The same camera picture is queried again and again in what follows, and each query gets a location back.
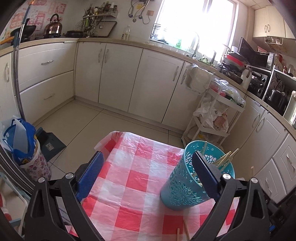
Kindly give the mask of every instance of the kitchen cabinet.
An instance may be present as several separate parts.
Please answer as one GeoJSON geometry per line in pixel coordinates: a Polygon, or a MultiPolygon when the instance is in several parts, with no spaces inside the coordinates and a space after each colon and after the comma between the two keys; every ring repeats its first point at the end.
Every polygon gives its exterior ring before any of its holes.
{"type": "Polygon", "coordinates": [[[286,189],[273,159],[271,159],[256,175],[265,193],[276,203],[286,195],[286,189]]]}
{"type": "Polygon", "coordinates": [[[185,130],[202,95],[186,87],[185,80],[191,63],[185,62],[162,124],[185,130]]]}
{"type": "Polygon", "coordinates": [[[286,135],[284,126],[265,111],[255,130],[233,158],[235,176],[249,180],[257,174],[271,159],[286,135]]]}
{"type": "Polygon", "coordinates": [[[286,38],[284,19],[274,6],[255,10],[253,37],[286,38]]]}
{"type": "Polygon", "coordinates": [[[266,8],[255,10],[253,37],[267,36],[267,12],[266,8]]]}
{"type": "Polygon", "coordinates": [[[142,48],[107,43],[99,103],[128,111],[142,51],[142,48]]]}
{"type": "Polygon", "coordinates": [[[289,28],[289,26],[285,20],[284,20],[284,23],[285,23],[285,30],[286,30],[286,38],[287,39],[295,39],[294,34],[292,33],[291,29],[289,28]]]}
{"type": "Polygon", "coordinates": [[[79,43],[75,71],[76,96],[98,103],[105,48],[106,43],[79,43]]]}
{"type": "Polygon", "coordinates": [[[241,148],[258,125],[265,109],[255,100],[246,97],[245,110],[241,113],[230,135],[222,143],[225,153],[241,148]]]}
{"type": "Polygon", "coordinates": [[[162,122],[184,61],[143,50],[128,112],[162,122]]]}
{"type": "Polygon", "coordinates": [[[73,42],[41,44],[20,49],[20,91],[74,70],[75,51],[76,43],[73,42]]]}
{"type": "Polygon", "coordinates": [[[274,162],[279,168],[287,193],[296,185],[296,141],[289,134],[281,147],[273,156],[274,162]]]}
{"type": "Polygon", "coordinates": [[[19,117],[11,80],[11,53],[0,57],[0,121],[19,117]]]}
{"type": "Polygon", "coordinates": [[[22,91],[20,97],[26,121],[33,124],[72,96],[73,71],[44,80],[22,91]]]}

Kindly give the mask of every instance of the window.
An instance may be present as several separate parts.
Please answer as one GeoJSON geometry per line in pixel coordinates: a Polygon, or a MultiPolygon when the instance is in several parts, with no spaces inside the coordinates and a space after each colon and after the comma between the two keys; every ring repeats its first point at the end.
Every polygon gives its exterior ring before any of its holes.
{"type": "Polygon", "coordinates": [[[193,54],[199,36],[198,52],[211,57],[216,51],[215,60],[220,61],[223,44],[229,44],[235,8],[230,0],[163,0],[151,39],[163,39],[193,54]]]}

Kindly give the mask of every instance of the kettle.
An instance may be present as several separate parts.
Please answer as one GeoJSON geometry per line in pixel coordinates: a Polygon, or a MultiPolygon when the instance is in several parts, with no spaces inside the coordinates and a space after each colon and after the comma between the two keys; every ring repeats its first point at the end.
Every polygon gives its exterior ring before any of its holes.
{"type": "Polygon", "coordinates": [[[59,15],[55,13],[50,18],[50,23],[48,25],[46,25],[46,27],[44,29],[44,35],[60,34],[61,32],[62,32],[62,24],[59,22],[59,15]]]}
{"type": "Polygon", "coordinates": [[[243,70],[241,79],[243,80],[241,86],[247,90],[252,79],[252,69],[250,67],[247,66],[243,70]]]}

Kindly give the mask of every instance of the drawer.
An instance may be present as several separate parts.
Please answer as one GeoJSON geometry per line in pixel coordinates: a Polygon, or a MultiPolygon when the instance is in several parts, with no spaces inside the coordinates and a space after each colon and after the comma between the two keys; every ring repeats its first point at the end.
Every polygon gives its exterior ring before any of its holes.
{"type": "Polygon", "coordinates": [[[43,80],[74,70],[76,43],[50,43],[20,50],[20,91],[43,80]]]}
{"type": "Polygon", "coordinates": [[[283,180],[273,159],[271,159],[256,175],[262,189],[276,203],[287,194],[283,180]]]}
{"type": "Polygon", "coordinates": [[[296,185],[296,141],[289,134],[277,150],[273,159],[279,168],[287,193],[296,185]]]}
{"type": "Polygon", "coordinates": [[[33,124],[73,96],[73,72],[52,77],[20,93],[27,122],[33,124]]]}

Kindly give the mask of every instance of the tile floor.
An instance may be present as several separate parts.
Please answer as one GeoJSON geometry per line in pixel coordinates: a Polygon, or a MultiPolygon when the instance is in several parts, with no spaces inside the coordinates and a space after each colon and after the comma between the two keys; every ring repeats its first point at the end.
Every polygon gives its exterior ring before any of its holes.
{"type": "Polygon", "coordinates": [[[152,140],[184,148],[181,135],[78,100],[58,109],[39,125],[53,132],[67,147],[50,160],[52,179],[75,172],[94,155],[94,146],[111,131],[129,131],[152,140]]]}

